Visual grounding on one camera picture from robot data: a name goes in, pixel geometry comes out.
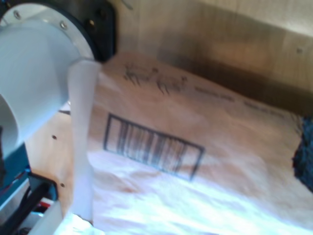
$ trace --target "wooden panel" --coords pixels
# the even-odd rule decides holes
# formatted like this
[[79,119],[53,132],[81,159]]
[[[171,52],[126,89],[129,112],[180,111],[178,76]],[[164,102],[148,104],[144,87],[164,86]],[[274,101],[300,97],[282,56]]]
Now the wooden panel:
[[57,183],[63,214],[73,200],[72,146],[71,118],[61,113],[57,113],[26,141],[32,172]]
[[111,2],[119,51],[139,51],[270,105],[313,113],[312,1]]

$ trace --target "printed barcode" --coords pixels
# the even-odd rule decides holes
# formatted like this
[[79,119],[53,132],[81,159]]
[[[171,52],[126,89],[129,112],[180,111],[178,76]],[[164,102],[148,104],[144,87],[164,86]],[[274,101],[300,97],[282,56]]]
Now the printed barcode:
[[185,180],[194,177],[204,148],[109,114],[104,149]]

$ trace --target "black bracket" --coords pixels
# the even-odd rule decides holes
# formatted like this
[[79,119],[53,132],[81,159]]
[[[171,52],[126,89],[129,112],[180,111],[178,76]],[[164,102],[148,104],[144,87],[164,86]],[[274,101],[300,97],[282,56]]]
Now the black bracket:
[[66,16],[82,32],[96,60],[104,62],[115,54],[115,11],[106,0],[2,0],[0,18],[22,3],[43,4]]
[[57,185],[54,181],[31,172],[29,173],[28,178],[32,193],[26,197],[25,201],[22,200],[18,209],[0,227],[1,235],[14,234],[43,198],[48,198],[52,201],[58,200]]

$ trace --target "white pipe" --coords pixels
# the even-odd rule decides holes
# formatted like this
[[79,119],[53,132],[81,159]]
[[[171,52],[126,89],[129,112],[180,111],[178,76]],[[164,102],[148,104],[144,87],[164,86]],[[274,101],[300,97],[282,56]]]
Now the white pipe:
[[28,20],[0,33],[0,125],[7,156],[68,100],[67,70],[78,49],[48,23]]

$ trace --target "blue component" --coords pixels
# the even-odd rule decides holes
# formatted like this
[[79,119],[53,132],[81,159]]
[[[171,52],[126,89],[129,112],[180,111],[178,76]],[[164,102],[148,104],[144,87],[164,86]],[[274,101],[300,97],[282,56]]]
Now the blue component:
[[29,162],[26,147],[23,144],[4,160],[3,187],[0,188],[0,207],[28,178]]

